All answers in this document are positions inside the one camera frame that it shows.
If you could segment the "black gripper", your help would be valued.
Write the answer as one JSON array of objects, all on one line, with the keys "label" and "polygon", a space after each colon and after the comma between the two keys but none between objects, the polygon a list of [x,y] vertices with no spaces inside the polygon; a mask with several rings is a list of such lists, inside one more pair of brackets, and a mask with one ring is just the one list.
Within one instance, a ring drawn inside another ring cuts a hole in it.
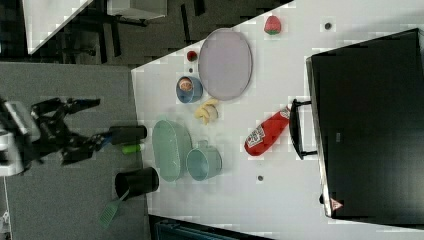
[{"label": "black gripper", "polygon": [[69,98],[66,104],[60,98],[33,104],[31,116],[40,131],[40,138],[33,144],[39,156],[44,157],[61,151],[63,165],[90,159],[94,152],[103,147],[106,137],[102,134],[91,137],[75,135],[69,139],[69,129],[64,123],[65,110],[68,114],[74,114],[99,104],[99,99],[72,98]]}]

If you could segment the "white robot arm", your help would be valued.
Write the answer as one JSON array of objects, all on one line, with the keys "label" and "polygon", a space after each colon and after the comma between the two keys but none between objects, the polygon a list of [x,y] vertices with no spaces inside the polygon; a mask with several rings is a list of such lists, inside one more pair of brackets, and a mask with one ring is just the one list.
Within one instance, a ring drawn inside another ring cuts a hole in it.
[{"label": "white robot arm", "polygon": [[62,165],[90,159],[112,139],[107,131],[90,137],[72,132],[64,121],[67,115],[96,107],[99,99],[62,101],[52,98],[27,109],[19,101],[1,99],[1,176],[14,176],[43,164],[43,157],[60,153]]}]

